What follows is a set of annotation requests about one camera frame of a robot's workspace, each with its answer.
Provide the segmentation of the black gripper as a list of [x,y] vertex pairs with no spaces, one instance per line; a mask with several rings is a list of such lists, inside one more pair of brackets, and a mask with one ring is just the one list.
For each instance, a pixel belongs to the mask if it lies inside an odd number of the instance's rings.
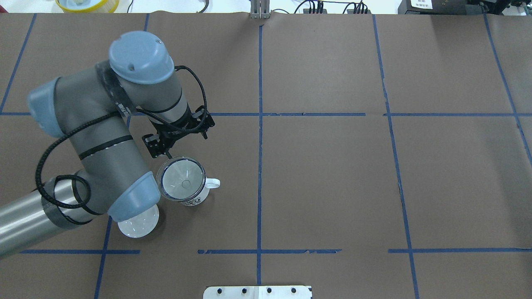
[[200,106],[194,113],[186,108],[185,113],[175,122],[169,122],[154,112],[142,110],[148,116],[156,133],[142,136],[148,152],[152,158],[165,155],[171,157],[170,149],[177,140],[189,134],[201,134],[207,139],[207,131],[215,126],[215,121],[205,106]]

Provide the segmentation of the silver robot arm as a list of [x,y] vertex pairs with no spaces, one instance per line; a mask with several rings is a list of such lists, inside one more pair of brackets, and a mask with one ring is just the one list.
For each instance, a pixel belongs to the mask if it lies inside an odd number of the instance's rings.
[[156,206],[153,172],[125,118],[141,113],[156,133],[144,137],[153,158],[169,155],[177,140],[207,136],[214,120],[203,104],[191,110],[179,70],[164,42],[143,31],[112,42],[108,59],[59,76],[29,93],[28,108],[55,142],[40,157],[35,189],[1,208],[1,258],[5,259],[107,214],[117,223]]

